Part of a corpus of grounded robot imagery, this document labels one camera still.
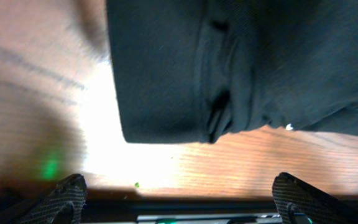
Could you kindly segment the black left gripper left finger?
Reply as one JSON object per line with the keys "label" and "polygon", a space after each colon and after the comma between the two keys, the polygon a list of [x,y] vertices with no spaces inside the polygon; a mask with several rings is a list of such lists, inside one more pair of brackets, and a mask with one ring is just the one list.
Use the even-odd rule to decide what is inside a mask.
{"label": "black left gripper left finger", "polygon": [[59,183],[45,196],[39,197],[30,208],[14,219],[16,223],[48,224],[59,214],[67,213],[66,223],[79,224],[85,205],[87,186],[81,174],[73,174]]}

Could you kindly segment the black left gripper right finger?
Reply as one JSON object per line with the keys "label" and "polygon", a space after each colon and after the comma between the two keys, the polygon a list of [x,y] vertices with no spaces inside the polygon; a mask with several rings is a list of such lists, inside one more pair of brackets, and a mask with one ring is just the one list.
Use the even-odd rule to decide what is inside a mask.
{"label": "black left gripper right finger", "polygon": [[273,200],[283,224],[358,224],[358,210],[297,177],[282,172],[272,185]]}

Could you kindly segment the black t-shirt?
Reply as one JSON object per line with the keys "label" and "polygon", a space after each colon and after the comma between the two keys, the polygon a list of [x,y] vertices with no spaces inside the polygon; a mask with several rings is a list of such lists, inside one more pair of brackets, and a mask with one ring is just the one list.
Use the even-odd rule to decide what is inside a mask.
{"label": "black t-shirt", "polygon": [[263,126],[358,136],[358,1],[106,3],[122,133],[216,142]]}

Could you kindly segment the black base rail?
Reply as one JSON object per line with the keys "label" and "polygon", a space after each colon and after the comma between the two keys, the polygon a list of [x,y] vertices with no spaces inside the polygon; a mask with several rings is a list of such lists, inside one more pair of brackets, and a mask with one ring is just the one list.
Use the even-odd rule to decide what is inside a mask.
{"label": "black base rail", "polygon": [[271,198],[261,200],[90,200],[82,223],[283,223]]}

